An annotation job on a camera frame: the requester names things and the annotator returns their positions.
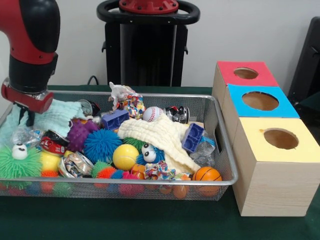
box with round hole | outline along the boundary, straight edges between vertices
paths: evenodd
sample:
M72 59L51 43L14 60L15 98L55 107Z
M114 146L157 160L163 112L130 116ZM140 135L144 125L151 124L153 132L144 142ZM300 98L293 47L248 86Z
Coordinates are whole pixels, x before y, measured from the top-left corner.
M228 85L222 108L231 146L239 117L299 118L286 95L277 86Z
M277 87L278 83L262 61L218 61L215 67L212 96L221 109L228 85Z
M241 216L305 216L320 183L320 147L298 118L240 117L233 185Z

towel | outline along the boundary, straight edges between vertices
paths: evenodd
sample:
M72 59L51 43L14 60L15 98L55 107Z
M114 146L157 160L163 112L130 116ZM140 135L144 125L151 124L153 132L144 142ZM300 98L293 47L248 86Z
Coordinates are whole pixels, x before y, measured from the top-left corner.
M11 113L6 117L0 127L0 147L10 145L11 136L16 128L26 126L28 113L25 112L19 124L20 107L13 105ZM35 114L33 129L47 131L53 130L62 137L66 137L69 130L69 121L73 118L83 119L86 117L82 111L80 102L64 102L53 100L49 109L43 114Z
M179 122L172 122L165 114L161 114L155 121L130 119L124 121L118 131L121 139L134 138L152 144L164 151L165 163L169 169L175 169L177 174L193 174L200 166L196 164L182 148L188 126Z

red box top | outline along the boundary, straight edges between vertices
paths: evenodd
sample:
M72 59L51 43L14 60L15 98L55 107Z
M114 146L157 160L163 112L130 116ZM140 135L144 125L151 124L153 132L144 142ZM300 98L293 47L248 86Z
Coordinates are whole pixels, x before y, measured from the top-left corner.
M217 64L226 85L279 86L263 61L218 61Z

wire mesh basket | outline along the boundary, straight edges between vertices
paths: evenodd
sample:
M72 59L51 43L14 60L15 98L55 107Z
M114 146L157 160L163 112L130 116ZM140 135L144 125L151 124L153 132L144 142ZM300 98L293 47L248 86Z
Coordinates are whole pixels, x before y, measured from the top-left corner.
M102 112L112 109L109 92L55 91L60 101L86 99L97 103ZM216 142L214 165L222 181L132 180L97 178L0 178L0 196L65 197L65 198L128 198L162 200L218 201L238 179L235 159L230 147L225 124L217 100L208 95L143 94L145 106L185 106L190 110L190 121L204 123L209 137ZM3 123L10 109L0 119Z

baseball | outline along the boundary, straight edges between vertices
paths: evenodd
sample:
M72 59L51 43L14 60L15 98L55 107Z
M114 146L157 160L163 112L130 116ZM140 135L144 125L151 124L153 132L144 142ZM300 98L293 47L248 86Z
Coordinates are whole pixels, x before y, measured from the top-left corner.
M155 121L164 111L157 106L148 107L142 116L142 119L147 122Z

